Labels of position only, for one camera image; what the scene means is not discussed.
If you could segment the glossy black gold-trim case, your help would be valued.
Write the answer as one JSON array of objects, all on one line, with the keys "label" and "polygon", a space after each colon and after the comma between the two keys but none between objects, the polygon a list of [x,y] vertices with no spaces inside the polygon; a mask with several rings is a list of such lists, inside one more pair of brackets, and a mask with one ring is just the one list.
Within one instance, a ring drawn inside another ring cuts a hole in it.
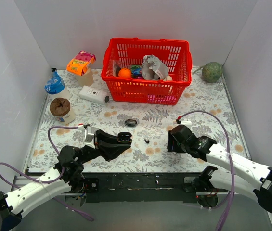
[{"label": "glossy black gold-trim case", "polygon": [[119,143],[132,143],[132,134],[129,132],[120,132],[117,135],[117,141]]}]

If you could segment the taped black charging case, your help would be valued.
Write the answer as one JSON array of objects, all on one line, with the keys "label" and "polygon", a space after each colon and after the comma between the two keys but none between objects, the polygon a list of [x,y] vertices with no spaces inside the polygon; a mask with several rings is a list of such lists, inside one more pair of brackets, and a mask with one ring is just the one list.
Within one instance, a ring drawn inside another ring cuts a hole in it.
[{"label": "taped black charging case", "polygon": [[124,123],[125,123],[125,126],[127,127],[135,127],[138,125],[137,120],[134,120],[134,119],[127,119]]}]

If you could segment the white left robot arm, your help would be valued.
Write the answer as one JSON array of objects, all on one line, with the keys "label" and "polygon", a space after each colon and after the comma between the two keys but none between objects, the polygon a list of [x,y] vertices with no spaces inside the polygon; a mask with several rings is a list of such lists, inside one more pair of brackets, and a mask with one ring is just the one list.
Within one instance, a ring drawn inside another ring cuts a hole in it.
[{"label": "white left robot arm", "polygon": [[84,146],[64,146],[58,154],[58,163],[37,179],[14,191],[0,192],[0,230],[16,227],[29,212],[39,205],[67,193],[92,191],[92,183],[83,176],[84,163],[97,157],[111,161],[131,147],[129,132],[116,136],[89,125],[79,125],[84,132]]}]

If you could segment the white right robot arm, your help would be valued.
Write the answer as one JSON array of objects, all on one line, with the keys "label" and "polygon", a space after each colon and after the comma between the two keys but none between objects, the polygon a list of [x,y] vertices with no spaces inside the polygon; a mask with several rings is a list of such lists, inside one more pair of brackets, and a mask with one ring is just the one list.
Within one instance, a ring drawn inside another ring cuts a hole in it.
[{"label": "white right robot arm", "polygon": [[187,153],[201,159],[207,166],[187,184],[194,192],[213,189],[244,195],[272,213],[272,167],[253,162],[226,148],[207,136],[196,137],[186,125],[178,125],[168,133],[169,152]]}]

